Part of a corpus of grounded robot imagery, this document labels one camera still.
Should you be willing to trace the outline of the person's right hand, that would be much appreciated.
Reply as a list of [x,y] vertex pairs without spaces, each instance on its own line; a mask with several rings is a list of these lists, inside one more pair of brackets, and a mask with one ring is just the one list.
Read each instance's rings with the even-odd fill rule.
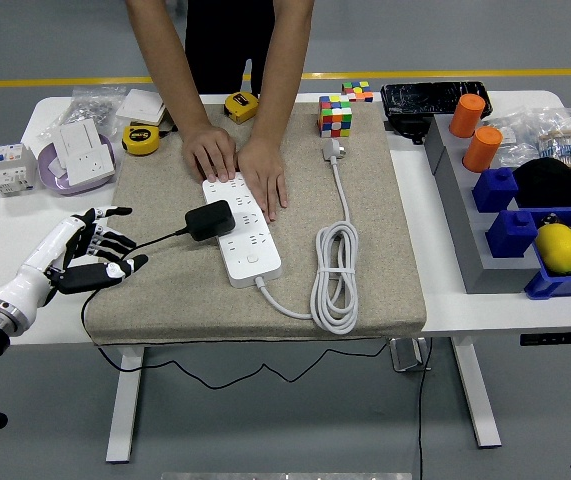
[[181,132],[185,164],[200,180],[226,182],[235,176],[236,144],[232,137],[209,123]]

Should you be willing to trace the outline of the person's left hand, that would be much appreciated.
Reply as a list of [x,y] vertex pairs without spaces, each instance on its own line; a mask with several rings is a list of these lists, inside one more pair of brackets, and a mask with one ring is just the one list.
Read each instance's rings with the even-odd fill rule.
[[288,206],[284,162],[278,144],[250,138],[237,154],[238,167],[268,223]]

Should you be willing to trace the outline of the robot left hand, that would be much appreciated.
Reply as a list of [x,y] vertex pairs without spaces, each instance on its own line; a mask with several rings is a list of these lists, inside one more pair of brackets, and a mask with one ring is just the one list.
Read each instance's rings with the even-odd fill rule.
[[37,310],[54,297],[116,286],[148,262],[144,254],[128,258],[136,243],[98,224],[132,213],[129,207],[94,207],[60,221],[24,260],[16,276],[0,286],[0,317],[13,331],[27,329]]

